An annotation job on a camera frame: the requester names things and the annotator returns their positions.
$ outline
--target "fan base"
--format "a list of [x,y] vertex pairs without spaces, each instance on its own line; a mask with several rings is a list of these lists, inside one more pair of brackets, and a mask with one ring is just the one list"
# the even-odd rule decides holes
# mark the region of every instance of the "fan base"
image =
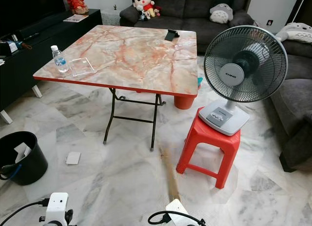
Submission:
[[199,117],[215,130],[232,136],[248,121],[249,115],[238,108],[233,110],[226,106],[224,100],[217,100],[200,110]]

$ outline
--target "black bucket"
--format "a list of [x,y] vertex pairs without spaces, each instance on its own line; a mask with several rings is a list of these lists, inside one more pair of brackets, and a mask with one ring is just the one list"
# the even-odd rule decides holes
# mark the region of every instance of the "black bucket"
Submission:
[[[18,153],[14,148],[23,142],[31,151],[25,158],[15,163]],[[39,180],[47,168],[48,162],[33,133],[15,132],[0,139],[1,180],[12,180],[19,185],[29,185]]]

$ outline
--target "black cabinet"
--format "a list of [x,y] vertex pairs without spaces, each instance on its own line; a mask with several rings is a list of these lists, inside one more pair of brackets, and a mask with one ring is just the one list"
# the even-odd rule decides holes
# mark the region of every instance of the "black cabinet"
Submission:
[[60,22],[32,40],[26,41],[31,50],[18,50],[0,66],[0,111],[36,85],[33,74],[52,59],[50,46],[64,50],[96,25],[102,24],[100,10],[90,9],[89,17],[73,22]]

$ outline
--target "cabinet leg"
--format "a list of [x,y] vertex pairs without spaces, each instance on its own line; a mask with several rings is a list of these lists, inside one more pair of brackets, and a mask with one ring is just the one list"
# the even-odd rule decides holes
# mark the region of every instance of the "cabinet leg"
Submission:
[[41,94],[40,90],[38,89],[37,85],[32,87],[32,90],[34,91],[34,94],[36,95],[37,98],[41,98],[42,97],[42,94]]
[[0,117],[3,118],[3,120],[7,123],[10,124],[12,121],[12,119],[10,118],[10,116],[5,112],[5,110],[0,112]]

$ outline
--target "water bottle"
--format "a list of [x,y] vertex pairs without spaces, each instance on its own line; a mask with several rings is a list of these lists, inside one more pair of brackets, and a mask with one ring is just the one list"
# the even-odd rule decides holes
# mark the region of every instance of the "water bottle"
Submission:
[[64,73],[68,71],[66,60],[62,52],[59,50],[58,46],[52,45],[51,50],[52,50],[52,56],[53,56],[55,65],[58,66],[59,72]]

